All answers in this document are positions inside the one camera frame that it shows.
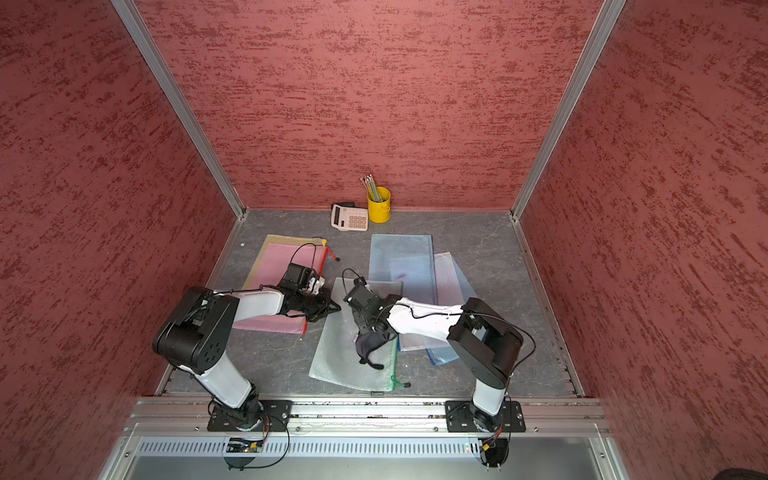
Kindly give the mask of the blue mesh document bag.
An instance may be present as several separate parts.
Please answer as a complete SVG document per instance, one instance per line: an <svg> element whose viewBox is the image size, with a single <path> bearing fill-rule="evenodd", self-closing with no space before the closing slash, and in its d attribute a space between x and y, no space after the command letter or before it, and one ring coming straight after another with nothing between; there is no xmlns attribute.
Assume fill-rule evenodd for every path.
<svg viewBox="0 0 768 480"><path fill-rule="evenodd" d="M434 256L438 304L443 306L463 305L475 291L449 252ZM445 365L458 359L451 346L426 350L433 365Z"/></svg>

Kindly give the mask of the yellow pen cup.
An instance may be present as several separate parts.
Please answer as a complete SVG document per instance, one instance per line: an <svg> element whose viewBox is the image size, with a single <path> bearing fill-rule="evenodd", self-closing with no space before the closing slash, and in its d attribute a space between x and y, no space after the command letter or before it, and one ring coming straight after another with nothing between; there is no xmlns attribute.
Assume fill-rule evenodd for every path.
<svg viewBox="0 0 768 480"><path fill-rule="evenodd" d="M367 200L368 217L371 222L383 224L390 220L391 192L387 188L378 186L376 196L369 194Z"/></svg>

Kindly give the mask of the white mesh document bag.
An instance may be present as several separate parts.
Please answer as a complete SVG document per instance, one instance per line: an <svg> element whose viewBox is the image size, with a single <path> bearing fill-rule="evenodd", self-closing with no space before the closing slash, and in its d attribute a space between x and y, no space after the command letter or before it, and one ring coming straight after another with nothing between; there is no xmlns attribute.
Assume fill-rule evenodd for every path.
<svg viewBox="0 0 768 480"><path fill-rule="evenodd" d="M449 252L434 255L436 293L438 305L463 305L475 291ZM427 350L433 364L453 361L457 355L446 341L415 334L399 338L400 351Z"/></svg>

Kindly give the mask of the aluminium corner post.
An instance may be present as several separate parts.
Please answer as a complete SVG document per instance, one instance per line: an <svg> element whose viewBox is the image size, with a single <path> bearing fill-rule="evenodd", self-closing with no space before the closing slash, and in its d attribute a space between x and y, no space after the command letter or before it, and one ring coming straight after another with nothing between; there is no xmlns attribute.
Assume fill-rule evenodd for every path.
<svg viewBox="0 0 768 480"><path fill-rule="evenodd" d="M238 220L242 220L247 208L236 192L201 124L186 100L160 49L154 41L134 1L112 0L121 22L139 49L145 63L170 102L177 118L184 127L197 152L214 178Z"/></svg>
<svg viewBox="0 0 768 480"><path fill-rule="evenodd" d="M625 0L605 0L586 39L566 89L561 97L542 144L511 209L513 222L519 222L544 173L558 141L578 104L598 59L626 5Z"/></svg>

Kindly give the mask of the right aluminium corner post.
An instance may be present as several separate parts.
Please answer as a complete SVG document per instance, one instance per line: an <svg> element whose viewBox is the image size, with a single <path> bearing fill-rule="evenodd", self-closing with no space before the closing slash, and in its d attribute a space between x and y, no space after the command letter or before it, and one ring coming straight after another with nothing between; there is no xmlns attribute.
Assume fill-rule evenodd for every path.
<svg viewBox="0 0 768 480"><path fill-rule="evenodd" d="M626 5L625 0L605 0L586 39L566 89L561 97L542 144L511 209L513 222L519 222L544 173L558 141L578 104L598 59Z"/></svg>

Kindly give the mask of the left aluminium corner post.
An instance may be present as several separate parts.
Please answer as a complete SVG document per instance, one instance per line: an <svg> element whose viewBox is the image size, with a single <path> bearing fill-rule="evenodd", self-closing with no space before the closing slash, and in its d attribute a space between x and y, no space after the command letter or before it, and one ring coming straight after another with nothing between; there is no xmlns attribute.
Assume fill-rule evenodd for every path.
<svg viewBox="0 0 768 480"><path fill-rule="evenodd" d="M236 192L201 124L186 100L160 49L154 41L134 1L112 0L121 22L139 49L145 63L170 102L177 118L184 127L197 152L214 178L238 220L242 220L247 208Z"/></svg>

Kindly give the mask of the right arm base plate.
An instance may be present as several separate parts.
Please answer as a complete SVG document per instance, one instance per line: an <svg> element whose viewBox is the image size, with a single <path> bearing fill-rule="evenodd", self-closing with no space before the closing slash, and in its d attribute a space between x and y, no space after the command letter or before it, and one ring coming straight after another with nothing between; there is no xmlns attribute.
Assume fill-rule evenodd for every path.
<svg viewBox="0 0 768 480"><path fill-rule="evenodd" d="M490 415L471 401L446 401L447 429L452 433L524 433L526 424L519 402L505 399L500 410Z"/></svg>

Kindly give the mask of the pink mesh document bag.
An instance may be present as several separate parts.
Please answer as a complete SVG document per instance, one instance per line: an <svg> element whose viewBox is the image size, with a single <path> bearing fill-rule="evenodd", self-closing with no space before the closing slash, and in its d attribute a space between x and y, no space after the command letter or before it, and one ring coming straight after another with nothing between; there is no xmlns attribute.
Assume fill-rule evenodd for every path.
<svg viewBox="0 0 768 480"><path fill-rule="evenodd" d="M303 334L310 323L340 311L322 277L329 255L323 240L267 244L245 285L236 291L240 306L233 327Z"/></svg>

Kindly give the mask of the green mesh document bag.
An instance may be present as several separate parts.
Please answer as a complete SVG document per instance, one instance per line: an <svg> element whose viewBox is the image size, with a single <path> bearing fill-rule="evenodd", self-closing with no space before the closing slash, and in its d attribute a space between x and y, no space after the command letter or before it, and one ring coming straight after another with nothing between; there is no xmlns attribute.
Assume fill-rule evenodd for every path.
<svg viewBox="0 0 768 480"><path fill-rule="evenodd" d="M396 388L397 341L387 342L370 355L374 363L383 366L381 370L359 363L355 349L359 328L351 308L344 303L345 295L352 287L353 281L349 278L337 277L334 281L331 298L341 310L324 321L309 376L359 391L393 391Z"/></svg>

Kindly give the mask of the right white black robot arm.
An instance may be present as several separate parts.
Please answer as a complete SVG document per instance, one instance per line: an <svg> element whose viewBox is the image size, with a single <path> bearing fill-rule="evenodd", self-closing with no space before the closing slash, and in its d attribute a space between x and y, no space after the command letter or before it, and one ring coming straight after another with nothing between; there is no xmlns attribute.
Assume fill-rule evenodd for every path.
<svg viewBox="0 0 768 480"><path fill-rule="evenodd" d="M361 364L382 370L371 355L403 334L445 341L476 379L468 406L476 428L490 432L501 427L507 385L524 338L484 301L471 297L463 305L440 306L399 295L383 298L357 281L344 302L358 326L355 349Z"/></svg>

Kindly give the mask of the coloured pencils bundle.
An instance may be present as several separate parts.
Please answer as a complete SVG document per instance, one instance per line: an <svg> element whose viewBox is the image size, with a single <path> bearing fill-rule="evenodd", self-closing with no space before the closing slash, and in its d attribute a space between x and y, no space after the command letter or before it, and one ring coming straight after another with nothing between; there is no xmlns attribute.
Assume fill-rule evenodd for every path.
<svg viewBox="0 0 768 480"><path fill-rule="evenodd" d="M378 187L372 175L365 175L361 177L360 180L363 183L367 192L367 196L371 201L376 203L380 203L383 201L383 197L380 195Z"/></svg>

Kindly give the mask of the pink desk calculator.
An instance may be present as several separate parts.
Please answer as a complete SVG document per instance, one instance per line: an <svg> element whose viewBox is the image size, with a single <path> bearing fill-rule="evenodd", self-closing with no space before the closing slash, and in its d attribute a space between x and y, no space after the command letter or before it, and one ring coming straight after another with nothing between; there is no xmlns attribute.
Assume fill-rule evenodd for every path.
<svg viewBox="0 0 768 480"><path fill-rule="evenodd" d="M330 224L339 231L365 232L368 229L368 210L333 204Z"/></svg>

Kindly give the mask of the yellow mesh document bag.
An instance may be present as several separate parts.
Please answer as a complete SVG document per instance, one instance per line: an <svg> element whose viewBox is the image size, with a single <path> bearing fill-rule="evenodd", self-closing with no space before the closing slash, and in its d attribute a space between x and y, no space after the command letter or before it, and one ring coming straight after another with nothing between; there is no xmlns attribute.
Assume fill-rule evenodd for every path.
<svg viewBox="0 0 768 480"><path fill-rule="evenodd" d="M326 253L325 239L270 234L264 241L243 287L256 289L262 285L276 286L290 263L312 266L321 274Z"/></svg>

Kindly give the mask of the light blue document bag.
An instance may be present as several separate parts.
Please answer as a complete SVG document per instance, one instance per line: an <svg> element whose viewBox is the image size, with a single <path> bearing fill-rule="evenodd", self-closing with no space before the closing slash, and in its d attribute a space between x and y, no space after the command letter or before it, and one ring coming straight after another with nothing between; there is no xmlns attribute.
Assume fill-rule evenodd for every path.
<svg viewBox="0 0 768 480"><path fill-rule="evenodd" d="M399 281L402 295L437 304L434 248L430 235L373 234L368 279Z"/></svg>

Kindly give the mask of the aluminium front rail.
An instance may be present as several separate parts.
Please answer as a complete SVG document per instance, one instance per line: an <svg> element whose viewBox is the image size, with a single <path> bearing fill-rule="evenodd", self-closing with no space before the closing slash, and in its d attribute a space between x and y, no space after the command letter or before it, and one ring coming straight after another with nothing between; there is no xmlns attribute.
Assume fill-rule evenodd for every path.
<svg viewBox="0 0 768 480"><path fill-rule="evenodd" d="M480 430L464 400L430 397L266 397L249 430L201 396L144 397L137 402L101 476L127 478L141 456L224 456L236 439L261 442L255 457L379 458L480 456L484 438L586 440L601 479L628 476L597 399L506 400L501 424Z"/></svg>

